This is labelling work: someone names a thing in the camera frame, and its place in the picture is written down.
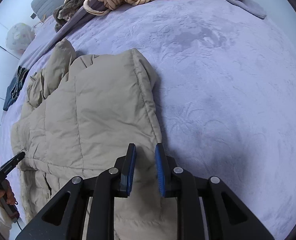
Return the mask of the person's left hand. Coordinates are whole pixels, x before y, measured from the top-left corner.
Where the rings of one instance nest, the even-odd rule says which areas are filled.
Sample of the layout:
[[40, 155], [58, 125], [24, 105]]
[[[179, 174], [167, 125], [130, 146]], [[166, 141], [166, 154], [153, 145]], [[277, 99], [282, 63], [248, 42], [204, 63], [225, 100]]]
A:
[[15, 205], [16, 199], [15, 199], [14, 193], [12, 191], [12, 188], [11, 188], [8, 180], [5, 180], [5, 185], [7, 186], [7, 190], [6, 191], [0, 190], [0, 200], [6, 194], [6, 196], [7, 196], [6, 203], [9, 205]]

